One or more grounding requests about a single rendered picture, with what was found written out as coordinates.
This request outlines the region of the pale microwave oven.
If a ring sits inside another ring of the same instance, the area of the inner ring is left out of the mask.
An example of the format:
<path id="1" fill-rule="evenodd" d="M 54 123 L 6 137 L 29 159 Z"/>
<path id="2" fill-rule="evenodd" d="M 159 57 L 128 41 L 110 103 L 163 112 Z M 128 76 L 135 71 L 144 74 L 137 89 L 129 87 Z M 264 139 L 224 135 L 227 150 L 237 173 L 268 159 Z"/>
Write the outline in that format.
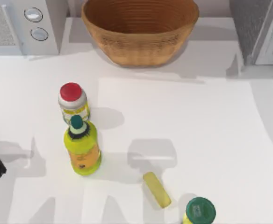
<path id="1" fill-rule="evenodd" d="M 25 18 L 24 10 L 32 7 L 42 11 L 40 22 Z M 68 11 L 67 0 L 0 0 L 0 56 L 59 55 Z M 37 27 L 48 32 L 46 41 L 31 37 Z"/>

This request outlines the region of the green capped yellow bottle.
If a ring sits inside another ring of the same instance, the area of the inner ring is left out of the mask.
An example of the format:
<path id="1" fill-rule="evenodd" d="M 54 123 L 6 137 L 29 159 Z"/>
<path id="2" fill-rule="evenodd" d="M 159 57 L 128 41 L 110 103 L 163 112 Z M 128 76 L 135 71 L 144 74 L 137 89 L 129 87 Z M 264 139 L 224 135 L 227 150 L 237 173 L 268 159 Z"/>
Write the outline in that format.
<path id="1" fill-rule="evenodd" d="M 212 224 L 216 218 L 216 208 L 204 197 L 195 197 L 186 205 L 182 224 Z"/>

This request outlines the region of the red capped white bottle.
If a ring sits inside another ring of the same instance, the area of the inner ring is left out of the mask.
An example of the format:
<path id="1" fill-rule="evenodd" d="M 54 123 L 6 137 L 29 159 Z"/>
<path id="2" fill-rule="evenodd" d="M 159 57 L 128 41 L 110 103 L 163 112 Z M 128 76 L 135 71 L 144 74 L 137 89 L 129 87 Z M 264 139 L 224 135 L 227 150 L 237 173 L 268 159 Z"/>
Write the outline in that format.
<path id="1" fill-rule="evenodd" d="M 73 115 L 80 115 L 84 121 L 90 118 L 87 95 L 78 83 L 69 82 L 60 87 L 58 104 L 67 124 Z"/>

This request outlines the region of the small microwave knob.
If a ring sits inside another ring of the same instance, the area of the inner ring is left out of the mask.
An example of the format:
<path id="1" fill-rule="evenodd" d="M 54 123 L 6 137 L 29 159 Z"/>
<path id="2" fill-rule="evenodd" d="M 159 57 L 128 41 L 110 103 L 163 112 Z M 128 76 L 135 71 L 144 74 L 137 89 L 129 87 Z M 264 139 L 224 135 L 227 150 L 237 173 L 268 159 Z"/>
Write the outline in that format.
<path id="1" fill-rule="evenodd" d="M 48 32 L 45 29 L 40 28 L 40 27 L 31 29 L 30 35 L 34 40 L 39 41 L 39 42 L 46 41 L 49 37 Z"/>

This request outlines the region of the large microwave knob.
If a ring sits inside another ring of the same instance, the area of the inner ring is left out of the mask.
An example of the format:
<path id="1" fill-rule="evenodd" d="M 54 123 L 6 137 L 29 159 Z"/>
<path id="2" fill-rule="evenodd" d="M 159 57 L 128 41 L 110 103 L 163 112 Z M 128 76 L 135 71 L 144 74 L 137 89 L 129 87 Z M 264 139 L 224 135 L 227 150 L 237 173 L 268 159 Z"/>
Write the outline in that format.
<path id="1" fill-rule="evenodd" d="M 30 22 L 40 22 L 43 19 L 43 13 L 36 7 L 24 10 L 25 18 Z"/>

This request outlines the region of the pale yellow bread stick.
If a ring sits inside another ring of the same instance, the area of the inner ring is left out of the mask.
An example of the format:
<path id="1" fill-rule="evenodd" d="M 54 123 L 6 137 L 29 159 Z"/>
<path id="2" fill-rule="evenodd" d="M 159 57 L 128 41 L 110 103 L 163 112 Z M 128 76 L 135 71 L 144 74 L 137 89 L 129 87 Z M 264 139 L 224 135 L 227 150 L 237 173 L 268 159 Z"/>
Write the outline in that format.
<path id="1" fill-rule="evenodd" d="M 169 206 L 172 201 L 163 184 L 153 172 L 147 172 L 143 175 L 143 180 L 149 188 L 150 192 L 156 199 L 158 205 L 163 209 Z"/>

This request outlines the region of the brown woven basket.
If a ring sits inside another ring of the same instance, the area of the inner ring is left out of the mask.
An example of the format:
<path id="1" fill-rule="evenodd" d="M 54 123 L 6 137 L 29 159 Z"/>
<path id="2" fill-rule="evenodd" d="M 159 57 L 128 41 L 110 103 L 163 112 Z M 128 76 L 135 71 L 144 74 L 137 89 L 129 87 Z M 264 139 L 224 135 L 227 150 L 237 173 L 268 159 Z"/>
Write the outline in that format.
<path id="1" fill-rule="evenodd" d="M 87 0 L 81 18 L 115 64 L 155 67 L 180 50 L 199 18 L 194 0 Z"/>

